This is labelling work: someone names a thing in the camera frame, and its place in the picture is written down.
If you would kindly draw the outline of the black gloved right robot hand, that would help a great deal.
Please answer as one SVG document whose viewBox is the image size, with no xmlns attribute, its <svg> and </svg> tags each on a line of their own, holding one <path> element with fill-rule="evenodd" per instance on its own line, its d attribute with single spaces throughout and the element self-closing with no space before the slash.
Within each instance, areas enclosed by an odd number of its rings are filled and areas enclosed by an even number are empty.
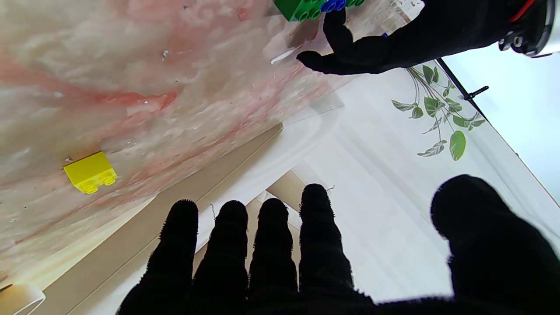
<svg viewBox="0 0 560 315">
<path fill-rule="evenodd" d="M 198 269 L 193 259 L 199 212 L 176 202 L 145 274 L 122 301 L 119 315 L 557 315 L 560 264 L 546 238 L 513 213 L 483 179 L 468 174 L 444 182 L 431 221 L 448 241 L 452 297 L 379 304 L 354 289 L 350 262 L 326 189 L 308 184 L 301 198 L 299 265 L 292 260 L 288 209 L 266 200 L 249 269 L 248 213 L 225 203 Z"/>
</svg>

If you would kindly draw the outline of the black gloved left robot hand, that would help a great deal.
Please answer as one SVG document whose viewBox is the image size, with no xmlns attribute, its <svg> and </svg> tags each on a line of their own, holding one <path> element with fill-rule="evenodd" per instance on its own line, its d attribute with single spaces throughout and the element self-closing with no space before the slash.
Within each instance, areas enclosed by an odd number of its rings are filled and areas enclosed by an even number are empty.
<svg viewBox="0 0 560 315">
<path fill-rule="evenodd" d="M 323 74 L 381 74 L 490 46 L 511 29 L 524 0 L 426 0 L 420 14 L 387 37 L 354 39 L 344 10 L 326 14 L 323 32 L 332 53 L 298 54 Z"/>
</svg>

